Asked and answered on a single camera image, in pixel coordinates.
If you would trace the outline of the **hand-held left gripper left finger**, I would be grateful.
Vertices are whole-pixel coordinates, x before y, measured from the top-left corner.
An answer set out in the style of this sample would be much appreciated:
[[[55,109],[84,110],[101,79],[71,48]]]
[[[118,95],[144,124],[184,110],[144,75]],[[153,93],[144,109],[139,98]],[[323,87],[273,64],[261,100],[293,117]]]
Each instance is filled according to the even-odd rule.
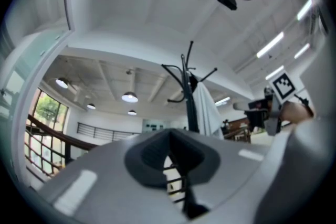
[[[185,224],[167,193],[164,162],[188,131],[165,129],[91,149],[39,191],[71,224]]]

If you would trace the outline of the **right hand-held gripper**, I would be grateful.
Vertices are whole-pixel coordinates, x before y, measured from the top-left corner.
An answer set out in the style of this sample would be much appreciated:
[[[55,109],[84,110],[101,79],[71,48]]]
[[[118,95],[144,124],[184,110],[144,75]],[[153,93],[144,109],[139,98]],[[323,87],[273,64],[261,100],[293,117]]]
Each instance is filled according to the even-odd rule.
[[[296,86],[287,72],[268,80],[264,88],[264,98],[252,102],[235,102],[233,109],[244,111],[251,127],[260,127],[270,136],[275,136],[281,130],[280,114],[285,102],[296,93]]]

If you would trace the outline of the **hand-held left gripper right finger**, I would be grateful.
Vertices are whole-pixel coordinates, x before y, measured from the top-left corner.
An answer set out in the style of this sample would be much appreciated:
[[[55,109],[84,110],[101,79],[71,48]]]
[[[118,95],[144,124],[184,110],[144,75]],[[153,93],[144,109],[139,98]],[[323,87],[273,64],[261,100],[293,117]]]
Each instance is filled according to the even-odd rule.
[[[270,185],[264,175],[271,145],[218,140],[170,130],[170,152],[184,178],[183,210],[170,224],[255,224]]]

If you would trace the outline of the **light grey garment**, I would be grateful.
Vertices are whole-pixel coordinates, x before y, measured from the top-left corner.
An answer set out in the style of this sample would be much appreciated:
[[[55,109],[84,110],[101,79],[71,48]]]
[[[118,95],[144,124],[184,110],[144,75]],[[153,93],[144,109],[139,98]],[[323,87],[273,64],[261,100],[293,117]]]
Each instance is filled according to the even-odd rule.
[[[200,135],[223,140],[221,115],[204,83],[197,83],[193,92],[193,99]]]

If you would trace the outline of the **black coat rack stand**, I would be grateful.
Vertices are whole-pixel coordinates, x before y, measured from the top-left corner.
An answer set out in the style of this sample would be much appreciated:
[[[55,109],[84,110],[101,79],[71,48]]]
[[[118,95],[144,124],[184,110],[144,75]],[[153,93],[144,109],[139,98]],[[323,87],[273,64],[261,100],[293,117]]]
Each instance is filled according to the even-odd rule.
[[[194,68],[188,64],[193,44],[194,42],[190,41],[187,54],[181,54],[180,67],[167,64],[161,65],[182,88],[182,97],[180,99],[170,98],[167,100],[168,103],[186,102],[188,130],[196,134],[196,137],[184,137],[181,136],[182,132],[174,131],[167,137],[167,145],[165,146],[165,157],[173,156],[173,161],[177,163],[178,171],[185,179],[186,200],[182,204],[181,211],[188,220],[199,219],[211,211],[207,205],[197,200],[194,187],[209,183],[221,164],[218,152],[198,140],[200,133],[196,107],[189,82],[190,71]]]

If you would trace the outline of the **person's right forearm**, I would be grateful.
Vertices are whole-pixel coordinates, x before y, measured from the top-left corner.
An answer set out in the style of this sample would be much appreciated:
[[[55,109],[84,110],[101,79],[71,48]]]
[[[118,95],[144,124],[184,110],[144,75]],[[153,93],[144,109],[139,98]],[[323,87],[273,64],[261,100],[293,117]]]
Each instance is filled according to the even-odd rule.
[[[313,111],[304,104],[285,102],[281,108],[280,119],[293,124],[299,124],[314,117]]]

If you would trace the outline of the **black balcony railing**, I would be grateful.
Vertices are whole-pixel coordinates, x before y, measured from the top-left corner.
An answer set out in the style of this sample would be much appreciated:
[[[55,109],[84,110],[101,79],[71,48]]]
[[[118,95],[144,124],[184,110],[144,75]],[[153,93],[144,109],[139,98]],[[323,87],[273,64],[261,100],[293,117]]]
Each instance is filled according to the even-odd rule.
[[[80,122],[78,122],[77,124],[77,133],[91,137],[91,138],[97,138],[100,140],[106,140],[106,141],[111,141],[111,142],[124,140],[130,136],[137,134],[133,132],[103,129],[103,128],[83,124]]]

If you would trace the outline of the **dark navy hanging bag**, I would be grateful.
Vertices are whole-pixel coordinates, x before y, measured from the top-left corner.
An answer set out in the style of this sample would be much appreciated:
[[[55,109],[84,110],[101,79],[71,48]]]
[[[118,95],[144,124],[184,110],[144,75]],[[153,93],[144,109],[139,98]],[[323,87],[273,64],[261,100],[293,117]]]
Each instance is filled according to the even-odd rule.
[[[192,73],[189,74],[189,82],[192,92],[194,92],[198,84],[198,79]]]

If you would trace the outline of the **wood-topped black railing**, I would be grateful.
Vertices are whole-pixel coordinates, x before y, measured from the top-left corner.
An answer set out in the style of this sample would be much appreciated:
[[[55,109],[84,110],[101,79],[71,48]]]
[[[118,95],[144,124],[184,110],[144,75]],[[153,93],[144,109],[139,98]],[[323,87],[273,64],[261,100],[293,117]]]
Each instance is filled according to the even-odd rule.
[[[79,156],[82,156],[98,146],[96,143],[67,136],[32,115],[28,116],[24,141],[27,170],[42,184],[78,158],[71,156],[72,148],[80,151]],[[169,197],[181,206],[186,200],[185,179],[179,172],[177,163],[173,161],[173,156],[167,156],[165,159],[163,173],[167,177]]]

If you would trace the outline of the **large window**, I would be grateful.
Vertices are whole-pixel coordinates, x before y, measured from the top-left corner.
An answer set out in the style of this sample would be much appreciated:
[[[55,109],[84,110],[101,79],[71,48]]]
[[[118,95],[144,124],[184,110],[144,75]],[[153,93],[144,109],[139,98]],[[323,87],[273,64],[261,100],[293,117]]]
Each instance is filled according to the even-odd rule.
[[[68,107],[37,88],[29,114],[51,129],[63,132]]]

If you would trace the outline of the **frosted glass partition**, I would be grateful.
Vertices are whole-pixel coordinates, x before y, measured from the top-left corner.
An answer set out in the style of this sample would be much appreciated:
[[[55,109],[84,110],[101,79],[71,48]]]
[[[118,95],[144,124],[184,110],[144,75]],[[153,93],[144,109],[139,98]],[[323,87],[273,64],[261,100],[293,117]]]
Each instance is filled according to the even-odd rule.
[[[13,0],[0,23],[0,122],[39,60],[70,30],[66,0]]]

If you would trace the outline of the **grey wall panel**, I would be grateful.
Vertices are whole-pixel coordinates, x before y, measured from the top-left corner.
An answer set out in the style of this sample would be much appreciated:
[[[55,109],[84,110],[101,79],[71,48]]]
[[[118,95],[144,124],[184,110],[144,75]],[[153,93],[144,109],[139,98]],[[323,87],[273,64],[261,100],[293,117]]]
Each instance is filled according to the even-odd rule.
[[[143,119],[142,132],[152,132],[165,128],[164,121]]]

